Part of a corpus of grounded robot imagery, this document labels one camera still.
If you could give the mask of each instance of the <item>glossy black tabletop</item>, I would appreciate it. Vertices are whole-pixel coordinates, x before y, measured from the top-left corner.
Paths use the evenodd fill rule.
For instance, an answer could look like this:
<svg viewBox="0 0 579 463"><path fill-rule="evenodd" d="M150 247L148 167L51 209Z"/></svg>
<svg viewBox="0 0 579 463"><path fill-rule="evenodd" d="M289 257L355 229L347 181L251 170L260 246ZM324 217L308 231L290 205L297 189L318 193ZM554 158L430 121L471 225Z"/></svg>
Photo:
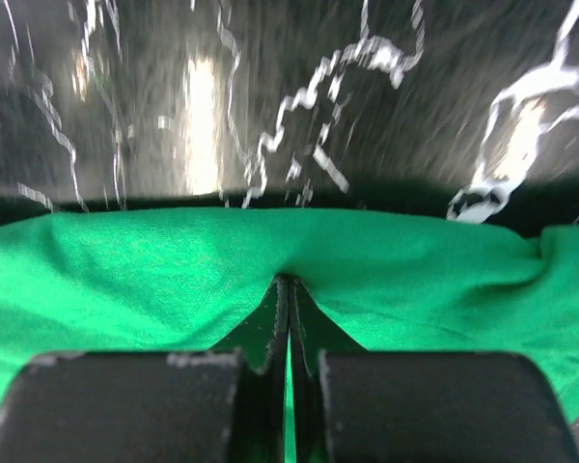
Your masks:
<svg viewBox="0 0 579 463"><path fill-rule="evenodd" d="M579 223L579 0L0 0L0 225L178 204Z"/></svg>

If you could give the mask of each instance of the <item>green cloth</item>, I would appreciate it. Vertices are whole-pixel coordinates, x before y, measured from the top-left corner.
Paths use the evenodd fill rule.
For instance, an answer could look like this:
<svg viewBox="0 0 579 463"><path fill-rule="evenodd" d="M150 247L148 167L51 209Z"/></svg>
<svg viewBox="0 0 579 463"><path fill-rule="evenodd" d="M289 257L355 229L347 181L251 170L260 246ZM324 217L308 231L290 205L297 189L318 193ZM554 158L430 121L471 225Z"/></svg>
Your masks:
<svg viewBox="0 0 579 463"><path fill-rule="evenodd" d="M0 228L0 397L43 351L207 348L279 272L369 349L525 354L579 415L579 227L525 240L322 209L65 213Z"/></svg>

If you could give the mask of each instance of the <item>black marble surface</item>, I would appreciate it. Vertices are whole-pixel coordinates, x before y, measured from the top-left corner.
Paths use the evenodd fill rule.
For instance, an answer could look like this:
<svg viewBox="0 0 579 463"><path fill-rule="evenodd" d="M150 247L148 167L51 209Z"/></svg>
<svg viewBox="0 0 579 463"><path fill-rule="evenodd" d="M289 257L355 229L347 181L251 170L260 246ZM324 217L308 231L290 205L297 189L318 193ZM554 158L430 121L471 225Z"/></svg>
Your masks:
<svg viewBox="0 0 579 463"><path fill-rule="evenodd" d="M0 225L179 204L579 223L579 0L0 0Z"/></svg>

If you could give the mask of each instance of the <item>green fabric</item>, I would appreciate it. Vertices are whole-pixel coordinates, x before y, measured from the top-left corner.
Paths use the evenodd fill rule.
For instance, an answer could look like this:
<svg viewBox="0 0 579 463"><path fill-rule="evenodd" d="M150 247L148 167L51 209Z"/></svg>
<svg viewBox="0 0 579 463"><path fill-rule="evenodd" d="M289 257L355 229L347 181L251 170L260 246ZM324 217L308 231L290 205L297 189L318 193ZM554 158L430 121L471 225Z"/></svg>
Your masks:
<svg viewBox="0 0 579 463"><path fill-rule="evenodd" d="M202 349L301 277L369 349L509 350L579 414L579 227L367 211L159 209L0 228L0 397L48 350Z"/></svg>

